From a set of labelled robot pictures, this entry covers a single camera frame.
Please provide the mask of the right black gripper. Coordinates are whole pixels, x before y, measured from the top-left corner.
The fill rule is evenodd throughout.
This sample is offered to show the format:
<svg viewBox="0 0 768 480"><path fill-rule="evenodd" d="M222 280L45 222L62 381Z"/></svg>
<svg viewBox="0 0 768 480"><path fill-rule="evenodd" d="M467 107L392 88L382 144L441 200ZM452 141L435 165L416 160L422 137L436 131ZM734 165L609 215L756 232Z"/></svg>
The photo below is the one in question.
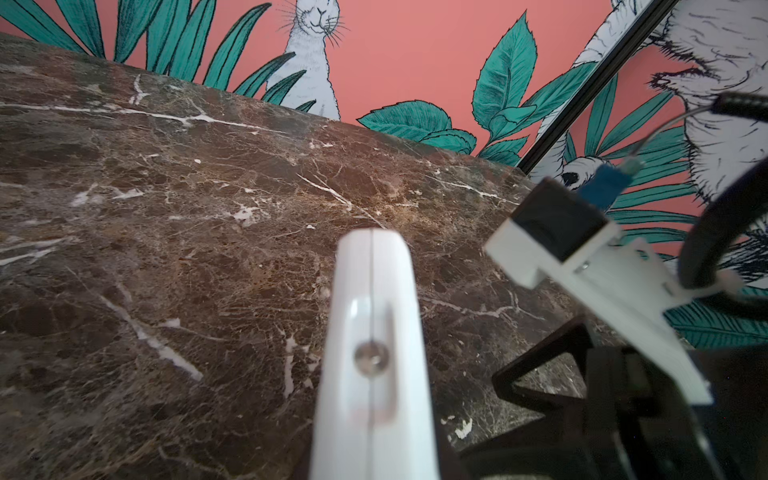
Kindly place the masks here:
<svg viewBox="0 0 768 480"><path fill-rule="evenodd" d="M576 394L587 374L588 430L607 434L608 447L618 450L619 477L766 478L765 346L689 351L713 397L706 405L690 404L635 350L593 347L589 321L575 316L493 373L493 390L547 414L583 406Z"/></svg>

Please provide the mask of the white remote control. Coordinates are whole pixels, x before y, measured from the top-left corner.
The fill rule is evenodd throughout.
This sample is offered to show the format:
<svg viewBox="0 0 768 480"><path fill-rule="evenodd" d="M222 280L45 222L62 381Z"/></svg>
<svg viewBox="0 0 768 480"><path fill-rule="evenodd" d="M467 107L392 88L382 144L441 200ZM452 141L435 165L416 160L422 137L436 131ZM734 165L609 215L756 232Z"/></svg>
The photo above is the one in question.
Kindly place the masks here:
<svg viewBox="0 0 768 480"><path fill-rule="evenodd" d="M411 255L395 231L338 244L308 476L440 476Z"/></svg>

